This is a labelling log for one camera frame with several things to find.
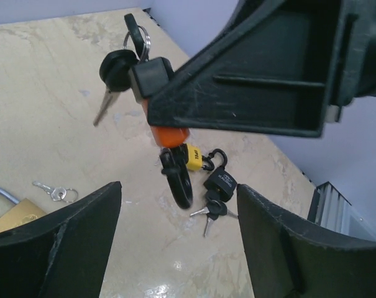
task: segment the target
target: yellow padlock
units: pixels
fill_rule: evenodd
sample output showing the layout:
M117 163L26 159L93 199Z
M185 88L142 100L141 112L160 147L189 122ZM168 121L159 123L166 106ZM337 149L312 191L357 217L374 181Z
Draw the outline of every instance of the yellow padlock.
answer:
M188 143L184 145L186 145L186 167L191 171L198 171L203 167L203 159L201 157L200 149Z
M20 201L3 188L0 188L0 194L15 204L10 211L0 217L0 233L27 224L45 215L42 209L28 199Z

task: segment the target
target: orange plastic piece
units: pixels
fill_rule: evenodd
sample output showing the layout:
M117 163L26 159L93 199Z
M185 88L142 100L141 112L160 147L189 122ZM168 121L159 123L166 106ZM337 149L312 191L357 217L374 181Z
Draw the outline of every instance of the orange plastic piece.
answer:
M148 100L142 101L145 115L148 113ZM174 127L151 126L153 137L157 146L174 148L180 146L190 135L189 129L176 129Z

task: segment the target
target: key ring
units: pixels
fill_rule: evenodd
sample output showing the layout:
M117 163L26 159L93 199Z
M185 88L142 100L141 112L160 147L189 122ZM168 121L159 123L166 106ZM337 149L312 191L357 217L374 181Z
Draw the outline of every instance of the key ring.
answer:
M66 193L67 193L68 191L71 191L71 192L74 192L74 193L75 193L74 198L73 198L72 200L65 200L65 198L66 198L66 196L65 196L65 197L62 199L62 201L65 202L65 203L74 203L74 202L76 202L76 200L78 199L78 191L77 191L76 189L74 189L74 188L66 188Z
M149 59L149 50L150 50L150 35L149 33L146 31L145 28L143 28L142 26L139 26L138 25L138 28L140 30L143 31L144 35L145 35L145 42L144 42L144 50L142 51L142 54L141 56L139 57L139 62L138 63L141 63L141 62L144 62L144 61L147 61ZM123 41L123 50L125 50L127 48L127 43L128 43L128 39L129 38L132 38L132 34L130 31L127 32L126 34L126 37L124 37L124 41Z

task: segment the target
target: key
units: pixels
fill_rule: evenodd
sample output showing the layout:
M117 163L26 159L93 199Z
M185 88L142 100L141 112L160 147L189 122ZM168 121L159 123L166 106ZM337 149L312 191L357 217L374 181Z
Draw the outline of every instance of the key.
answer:
M33 181L32 184L43 189L53 201L62 201L66 197L67 190L63 187L51 187L38 181Z
M217 203L220 205L220 208L221 210L219 211L219 214L221 216L225 216L225 215L229 215L230 217L233 217L234 219L238 219L239 217L237 216L237 214L233 213L232 211L230 211L225 203L221 202L221 201L217 201Z
M206 238L211 226L213 225L214 221L218 219L218 214L212 214L212 213L207 213L207 224L206 228L204 229L204 237Z
M105 117L105 115L108 113L109 107L115 103L115 101L117 100L117 98L119 98L119 96L120 96L120 92L113 93L109 89L106 89L101 107L99 108L99 112L96 115L94 122L93 122L94 126L98 126L98 124L103 119L103 117Z
M221 198L220 198L218 192L216 192L214 190L207 191L207 193L206 193L206 200L208 202L213 202L213 203L215 203L215 204L217 204L219 206L219 210L218 210L218 214L219 215L221 215L221 216L229 215L230 217L233 217L235 219L239 218L237 216L237 214L235 214L232 211L230 211L226 207L226 204L223 201L221 201Z
M94 126L98 126L120 93L131 88L128 71L137 63L137 56L131 50L117 50L106 55L99 67L99 76L106 85L106 91L99 112L94 119Z
M190 216L195 216L199 214L209 214L209 213L219 215L221 211L222 211L222 205L219 202L208 201L206 204L206 207L204 207L203 209L200 209L199 211L192 213Z

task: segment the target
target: white wall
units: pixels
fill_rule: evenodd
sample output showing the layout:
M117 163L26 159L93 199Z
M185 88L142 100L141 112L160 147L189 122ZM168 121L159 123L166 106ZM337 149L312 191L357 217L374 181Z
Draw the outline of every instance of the white wall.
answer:
M150 7L153 0L0 0L0 24L131 7Z
M150 15L193 56L225 26L239 0L155 0Z
M155 0L150 14L192 56L217 36L237 2ZM316 184L332 182L376 233L376 98L355 100L321 139L271 139Z
M376 98L357 98L320 139L271 139L317 185L330 181L376 233Z

